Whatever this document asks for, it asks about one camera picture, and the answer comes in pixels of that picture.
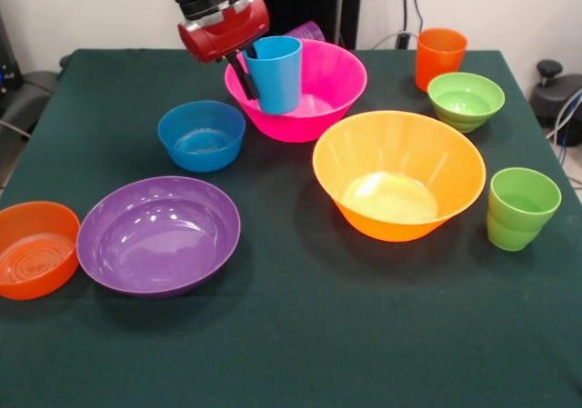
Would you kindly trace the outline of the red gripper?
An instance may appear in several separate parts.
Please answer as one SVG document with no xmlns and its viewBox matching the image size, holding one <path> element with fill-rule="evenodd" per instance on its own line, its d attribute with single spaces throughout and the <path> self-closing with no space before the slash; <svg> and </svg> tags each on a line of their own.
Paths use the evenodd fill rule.
<svg viewBox="0 0 582 408">
<path fill-rule="evenodd" d="M 240 49 L 249 58 L 257 58 L 251 45 L 269 29 L 269 15 L 264 0 L 224 2 L 212 14 L 196 20 L 184 20 L 177 27 L 187 51 L 202 63 L 226 57 L 248 99 L 257 99 L 258 90 L 237 57 Z"/>
</svg>

